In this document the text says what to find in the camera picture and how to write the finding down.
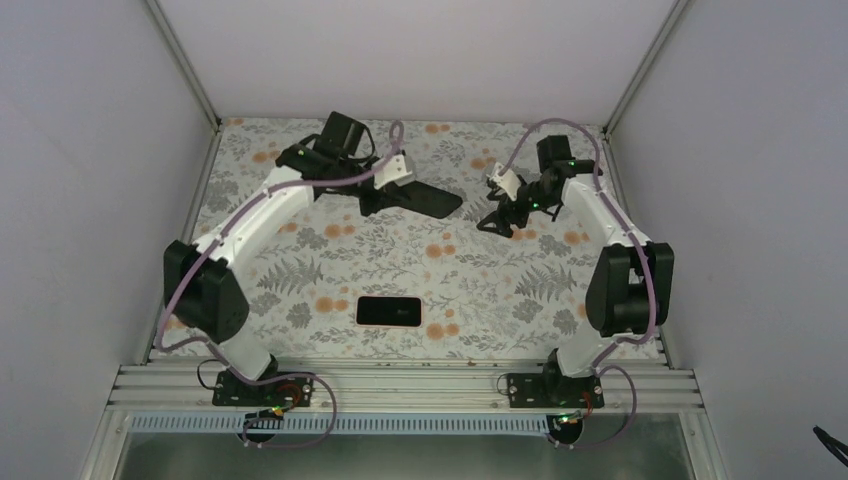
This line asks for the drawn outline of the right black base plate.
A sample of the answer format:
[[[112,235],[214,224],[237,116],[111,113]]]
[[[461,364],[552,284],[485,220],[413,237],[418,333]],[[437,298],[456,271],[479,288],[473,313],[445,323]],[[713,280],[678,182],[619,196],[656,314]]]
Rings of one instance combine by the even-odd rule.
[[[595,376],[571,378],[541,373],[509,373],[506,391],[511,408],[603,408],[605,400],[600,379]]]

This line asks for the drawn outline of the black object at right edge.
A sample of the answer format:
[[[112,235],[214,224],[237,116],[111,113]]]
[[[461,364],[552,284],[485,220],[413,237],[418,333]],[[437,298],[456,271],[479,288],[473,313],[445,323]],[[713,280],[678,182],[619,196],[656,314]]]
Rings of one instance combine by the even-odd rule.
[[[818,425],[812,428],[813,434],[825,449],[833,455],[842,465],[848,466],[847,445],[831,436]]]

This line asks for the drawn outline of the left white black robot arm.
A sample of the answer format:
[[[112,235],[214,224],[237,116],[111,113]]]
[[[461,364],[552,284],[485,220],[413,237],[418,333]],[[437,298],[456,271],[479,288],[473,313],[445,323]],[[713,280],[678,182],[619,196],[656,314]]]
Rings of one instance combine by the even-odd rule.
[[[310,208],[322,194],[349,194],[371,213],[388,199],[403,198],[412,174],[403,150],[404,125],[389,127],[383,155],[355,158],[368,128],[334,112],[321,133],[282,150],[260,187],[222,223],[192,243],[173,241],[165,250],[164,309],[153,345],[170,353],[201,343],[239,380],[238,390],[255,405],[270,402],[287,375],[246,326],[249,303],[239,283],[241,268],[271,240],[277,228]]]

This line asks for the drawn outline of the aluminium rail frame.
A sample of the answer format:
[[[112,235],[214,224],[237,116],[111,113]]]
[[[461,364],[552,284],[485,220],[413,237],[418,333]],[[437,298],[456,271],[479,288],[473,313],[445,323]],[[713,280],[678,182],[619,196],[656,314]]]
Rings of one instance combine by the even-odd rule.
[[[334,365],[313,362],[304,370],[328,383],[315,387],[308,412],[325,413],[338,403],[341,413],[501,413],[505,372],[528,371],[529,363],[470,366],[441,362],[430,365],[353,362]],[[624,413],[637,404],[641,413],[699,411],[704,402],[690,370],[661,365],[626,364],[629,380],[613,371],[601,379],[605,405],[601,411]],[[211,392],[196,380],[197,368],[187,362],[153,362],[120,368],[107,407],[114,410],[210,410]]]

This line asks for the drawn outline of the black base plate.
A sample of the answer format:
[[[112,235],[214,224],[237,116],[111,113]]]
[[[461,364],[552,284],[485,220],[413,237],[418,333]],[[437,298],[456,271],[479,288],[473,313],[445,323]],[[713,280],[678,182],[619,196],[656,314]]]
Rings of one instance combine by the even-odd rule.
[[[272,384],[255,386],[243,383],[230,371],[221,372],[217,379],[211,403],[214,406],[260,407],[289,409],[309,407],[314,381],[296,377]]]
[[[600,379],[595,376],[571,378],[541,373],[509,373],[506,391],[511,408],[603,408],[605,400]]]

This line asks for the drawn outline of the floral patterned table mat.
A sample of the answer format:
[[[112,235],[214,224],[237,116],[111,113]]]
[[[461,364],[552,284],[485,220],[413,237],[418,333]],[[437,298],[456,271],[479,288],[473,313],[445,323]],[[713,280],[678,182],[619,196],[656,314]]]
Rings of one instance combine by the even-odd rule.
[[[279,358],[545,358],[586,322],[598,245],[568,210],[532,215],[511,239],[476,228],[493,207],[488,167],[510,161],[535,179],[541,138],[519,123],[407,122],[417,177],[462,206],[442,220],[396,208],[365,217],[354,198],[320,198],[246,264],[247,328]],[[359,326],[362,296],[420,298],[423,323]]]

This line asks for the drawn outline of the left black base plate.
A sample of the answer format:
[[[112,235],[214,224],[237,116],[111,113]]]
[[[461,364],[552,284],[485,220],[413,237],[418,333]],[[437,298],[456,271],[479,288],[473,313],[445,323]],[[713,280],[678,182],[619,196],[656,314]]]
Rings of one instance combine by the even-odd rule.
[[[255,386],[243,383],[230,371],[221,372],[217,379],[211,403],[214,406],[260,407],[289,409],[309,407],[314,381],[296,377],[272,384]]]

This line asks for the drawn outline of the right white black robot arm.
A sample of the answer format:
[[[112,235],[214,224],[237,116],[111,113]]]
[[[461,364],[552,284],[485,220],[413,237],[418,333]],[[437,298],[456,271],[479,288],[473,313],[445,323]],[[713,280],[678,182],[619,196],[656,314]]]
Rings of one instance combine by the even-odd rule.
[[[600,366],[624,344],[651,340],[668,315],[675,256],[629,219],[602,186],[600,160],[577,159],[565,135],[536,144],[539,179],[528,182],[510,164],[487,176],[496,209],[478,229],[510,238],[531,214],[557,217],[568,208],[600,248],[585,297],[587,321],[554,349],[539,374],[518,376],[510,402],[519,408],[587,403],[600,390]]]

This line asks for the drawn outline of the black phone with pink edge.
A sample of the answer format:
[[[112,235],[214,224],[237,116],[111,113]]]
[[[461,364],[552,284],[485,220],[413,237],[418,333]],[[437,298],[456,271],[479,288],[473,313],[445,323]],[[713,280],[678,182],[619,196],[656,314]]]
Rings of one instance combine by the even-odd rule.
[[[354,319],[363,327],[418,328],[423,323],[423,302],[410,296],[362,296]]]

